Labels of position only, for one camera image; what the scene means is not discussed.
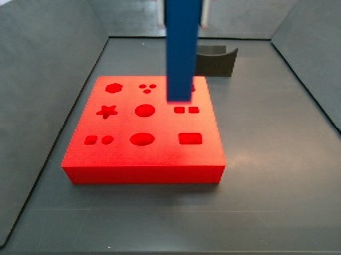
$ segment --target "square hole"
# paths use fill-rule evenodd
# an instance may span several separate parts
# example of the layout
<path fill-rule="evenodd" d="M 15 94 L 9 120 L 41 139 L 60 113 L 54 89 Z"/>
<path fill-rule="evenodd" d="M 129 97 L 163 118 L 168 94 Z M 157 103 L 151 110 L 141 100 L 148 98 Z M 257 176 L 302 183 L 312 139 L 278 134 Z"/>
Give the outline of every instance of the square hole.
<path fill-rule="evenodd" d="M 200 145 L 201 134 L 200 133 L 180 133 L 177 135 L 177 141 L 180 145 Z"/>
<path fill-rule="evenodd" d="M 184 107 L 173 107 L 173 111 L 175 111 L 177 114 L 183 114 L 183 113 L 184 113 Z"/>
<path fill-rule="evenodd" d="M 188 107 L 188 112 L 192 114 L 199 113 L 199 107 Z"/>

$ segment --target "blue rod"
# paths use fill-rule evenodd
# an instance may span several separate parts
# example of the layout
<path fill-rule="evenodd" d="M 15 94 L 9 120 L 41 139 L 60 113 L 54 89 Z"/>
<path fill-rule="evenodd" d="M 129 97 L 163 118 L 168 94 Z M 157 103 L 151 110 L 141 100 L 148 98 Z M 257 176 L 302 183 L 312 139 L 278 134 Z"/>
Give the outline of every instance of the blue rod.
<path fill-rule="evenodd" d="M 165 0 L 167 101 L 189 101 L 200 0 Z"/>

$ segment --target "red shape sorter board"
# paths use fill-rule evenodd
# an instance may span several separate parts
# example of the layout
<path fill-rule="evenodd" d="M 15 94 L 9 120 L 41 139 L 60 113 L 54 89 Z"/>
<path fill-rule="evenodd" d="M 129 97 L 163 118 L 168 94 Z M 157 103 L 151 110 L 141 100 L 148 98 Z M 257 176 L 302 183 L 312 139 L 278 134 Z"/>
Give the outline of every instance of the red shape sorter board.
<path fill-rule="evenodd" d="M 167 103 L 164 76 L 98 77 L 61 167 L 73 184 L 219 183 L 225 167 L 204 77 Z"/>

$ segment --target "gray floor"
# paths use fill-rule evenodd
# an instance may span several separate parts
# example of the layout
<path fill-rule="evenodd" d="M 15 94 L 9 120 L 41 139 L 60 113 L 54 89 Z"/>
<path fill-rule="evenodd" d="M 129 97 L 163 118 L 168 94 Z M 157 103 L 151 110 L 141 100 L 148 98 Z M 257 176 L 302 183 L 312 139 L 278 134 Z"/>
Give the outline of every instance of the gray floor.
<path fill-rule="evenodd" d="M 341 251 L 339 135 L 270 42 L 225 43 L 232 77 L 208 78 L 220 185 L 70 184 L 60 162 L 96 76 L 164 73 L 161 39 L 113 39 L 2 252 Z"/>

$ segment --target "hole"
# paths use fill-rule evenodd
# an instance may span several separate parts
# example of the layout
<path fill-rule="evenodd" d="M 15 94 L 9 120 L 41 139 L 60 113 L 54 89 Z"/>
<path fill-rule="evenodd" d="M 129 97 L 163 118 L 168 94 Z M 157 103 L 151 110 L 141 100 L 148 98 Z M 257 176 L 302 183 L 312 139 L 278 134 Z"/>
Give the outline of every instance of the hole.
<path fill-rule="evenodd" d="M 129 142 L 134 146 L 147 146 L 155 141 L 155 138 L 148 133 L 136 133 L 129 139 Z"/>
<path fill-rule="evenodd" d="M 105 92 L 114 93 L 114 92 L 118 92 L 121 88 L 122 88 L 122 85 L 112 83 L 105 85 Z"/>
<path fill-rule="evenodd" d="M 93 135 L 89 135 L 84 139 L 84 145 L 93 145 L 96 144 L 96 141 L 97 141 L 97 137 Z"/>
<path fill-rule="evenodd" d="M 173 111 L 175 111 L 177 114 L 183 114 L 183 113 L 184 113 L 184 107 L 173 107 Z"/>
<path fill-rule="evenodd" d="M 114 115 L 117 113 L 114 107 L 114 105 L 109 107 L 101 106 L 101 109 L 96 112 L 96 115 L 101 115 L 102 119 L 105 119 L 109 115 Z"/>
<path fill-rule="evenodd" d="M 180 145 L 200 145 L 201 134 L 200 133 L 180 133 L 177 135 Z"/>
<path fill-rule="evenodd" d="M 110 144 L 112 141 L 113 141 L 113 138 L 112 138 L 110 136 L 104 136 L 104 137 L 101 138 L 101 144 L 102 144 L 102 145 Z"/>
<path fill-rule="evenodd" d="M 155 107 L 149 104 L 141 104 L 134 107 L 134 114 L 140 117 L 147 117 L 155 112 Z"/>
<path fill-rule="evenodd" d="M 197 107 L 188 107 L 188 112 L 192 114 L 199 113 L 199 108 Z"/>

